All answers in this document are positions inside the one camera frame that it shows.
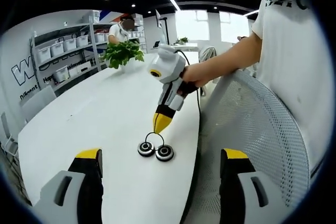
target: yellow accent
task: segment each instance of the yellow accent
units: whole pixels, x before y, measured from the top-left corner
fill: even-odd
[[[169,118],[166,115],[163,114],[158,114],[155,113],[154,114],[154,118],[153,118],[153,128],[154,128],[154,132],[156,134],[159,134],[161,131],[163,131],[172,121],[171,118]]]
[[[233,150],[233,149],[227,149],[227,148],[224,148],[224,150],[226,151],[228,159],[248,158],[248,156],[244,152],[241,152],[241,151],[238,151],[238,150]]]
[[[97,152],[99,150],[100,150],[99,148],[95,148],[95,149],[82,151],[79,154],[77,154],[76,158],[93,158],[93,159],[96,159]]]
[[[160,73],[159,71],[157,71],[157,70],[155,70],[155,69],[151,69],[151,70],[150,70],[150,73],[152,74],[152,72],[153,72],[153,73],[156,73],[157,75],[159,75],[159,77],[161,77],[161,73]]]

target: black and white disc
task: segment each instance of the black and white disc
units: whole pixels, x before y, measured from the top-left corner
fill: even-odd
[[[160,145],[155,151],[156,157],[158,160],[167,162],[174,157],[173,148],[169,145]]]
[[[138,152],[143,157],[150,157],[154,154],[155,148],[151,142],[141,142],[138,145]]]

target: person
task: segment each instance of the person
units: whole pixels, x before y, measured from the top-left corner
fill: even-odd
[[[134,30],[132,16],[121,17],[120,22],[110,27],[109,43],[118,44],[128,40],[128,30]]]
[[[256,78],[295,118],[313,172],[327,150],[334,113],[332,63],[318,20],[304,0],[261,0],[252,31],[227,52],[188,66],[183,79],[202,87],[259,62]]]

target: window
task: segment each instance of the window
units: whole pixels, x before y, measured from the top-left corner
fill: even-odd
[[[175,13],[178,38],[209,40],[208,12],[206,10],[181,10]]]
[[[249,36],[247,17],[234,13],[219,12],[220,33],[223,42],[237,43],[238,36]]]

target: potted plant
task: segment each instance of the potted plant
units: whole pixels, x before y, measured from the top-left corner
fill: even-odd
[[[123,72],[134,69],[135,61],[144,61],[143,52],[139,45],[131,41],[120,42],[118,44],[108,43],[107,50],[103,56],[109,68],[118,69],[121,67]]]
[[[184,38],[181,38],[181,39],[177,39],[176,41],[176,44],[180,44],[180,45],[184,45],[188,42],[188,38],[187,37],[184,37]]]

